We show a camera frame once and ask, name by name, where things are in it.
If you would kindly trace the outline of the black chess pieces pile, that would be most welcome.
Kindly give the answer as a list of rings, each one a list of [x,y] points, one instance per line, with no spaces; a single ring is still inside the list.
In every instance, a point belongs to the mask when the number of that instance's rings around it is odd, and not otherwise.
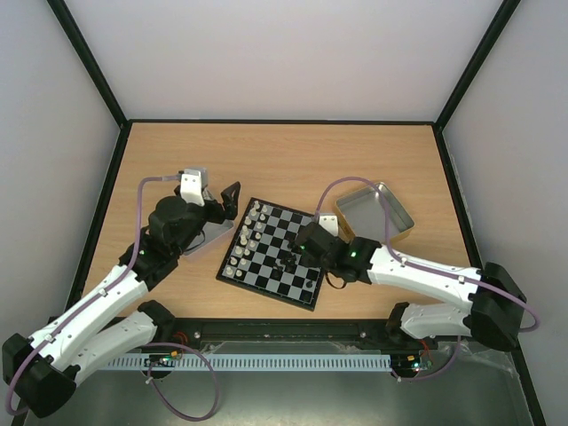
[[[285,273],[294,275],[299,265],[301,254],[301,249],[293,240],[286,240],[272,265],[271,277],[275,280],[280,280]]]

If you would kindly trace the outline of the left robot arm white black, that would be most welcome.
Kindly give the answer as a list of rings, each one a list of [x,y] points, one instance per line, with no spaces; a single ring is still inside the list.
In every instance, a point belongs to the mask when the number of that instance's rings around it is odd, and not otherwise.
[[[178,180],[174,194],[156,203],[147,224],[135,223],[133,244],[90,293],[32,335],[15,333],[3,343],[7,413],[49,416],[108,361],[168,333],[174,317],[155,301],[142,304],[119,324],[110,322],[178,267],[205,224],[236,218],[241,191],[235,182],[217,201],[197,178],[183,175]]]

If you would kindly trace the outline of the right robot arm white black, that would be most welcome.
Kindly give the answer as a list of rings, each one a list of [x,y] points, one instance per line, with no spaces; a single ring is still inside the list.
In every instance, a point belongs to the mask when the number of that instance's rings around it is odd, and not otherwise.
[[[497,351],[518,345],[526,298],[499,264],[488,262],[481,269],[439,264],[363,237],[344,241],[316,222],[303,227],[290,246],[302,265],[345,283],[388,285],[436,299],[429,305],[395,305],[387,336],[399,348],[439,335],[471,337]]]

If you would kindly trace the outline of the white chess piece row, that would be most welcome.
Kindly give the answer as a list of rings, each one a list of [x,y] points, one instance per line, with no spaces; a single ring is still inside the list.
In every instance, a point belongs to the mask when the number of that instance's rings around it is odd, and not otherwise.
[[[252,200],[222,269],[224,277],[249,285],[256,283],[264,261],[264,253],[259,249],[267,219],[267,206],[259,200]]]

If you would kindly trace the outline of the black silver chess board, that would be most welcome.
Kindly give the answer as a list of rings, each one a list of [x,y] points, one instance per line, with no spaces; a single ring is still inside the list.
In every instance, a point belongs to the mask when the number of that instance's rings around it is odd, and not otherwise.
[[[259,200],[267,206],[268,219],[259,249],[261,253],[264,253],[263,265],[256,278],[256,283],[249,285],[239,280],[224,277],[222,269],[229,257],[230,247],[238,233],[244,214],[252,200]],[[280,280],[271,277],[272,265],[286,240],[294,240],[298,232],[311,221],[312,214],[310,213],[255,197],[251,198],[217,271],[217,280],[312,312],[315,309],[321,283],[324,280],[324,272],[320,268],[305,267],[299,264],[294,275],[285,273]],[[312,288],[305,286],[307,280],[313,281]]]

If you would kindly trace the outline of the silver tin lid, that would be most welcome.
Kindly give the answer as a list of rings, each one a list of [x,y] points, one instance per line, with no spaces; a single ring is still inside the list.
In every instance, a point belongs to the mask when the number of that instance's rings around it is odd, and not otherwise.
[[[214,243],[231,234],[234,228],[232,220],[225,220],[221,224],[207,222],[198,235],[190,242],[184,251],[184,256],[192,256],[203,249],[209,249]]]

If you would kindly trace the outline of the gold tin box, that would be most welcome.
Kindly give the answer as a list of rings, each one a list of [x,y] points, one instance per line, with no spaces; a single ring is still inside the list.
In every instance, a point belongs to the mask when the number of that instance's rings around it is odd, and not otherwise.
[[[388,219],[390,242],[404,239],[414,229],[414,220],[384,182],[375,185],[381,194],[365,186],[335,201],[335,214],[343,235],[348,240],[364,237],[384,244],[385,219]]]

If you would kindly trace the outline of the black aluminium frame rail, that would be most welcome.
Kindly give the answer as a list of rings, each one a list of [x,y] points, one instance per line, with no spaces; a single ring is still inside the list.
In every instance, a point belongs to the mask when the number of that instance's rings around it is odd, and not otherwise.
[[[176,319],[172,334],[192,347],[216,342],[341,343],[391,352],[435,350],[429,338],[390,334],[385,319]]]

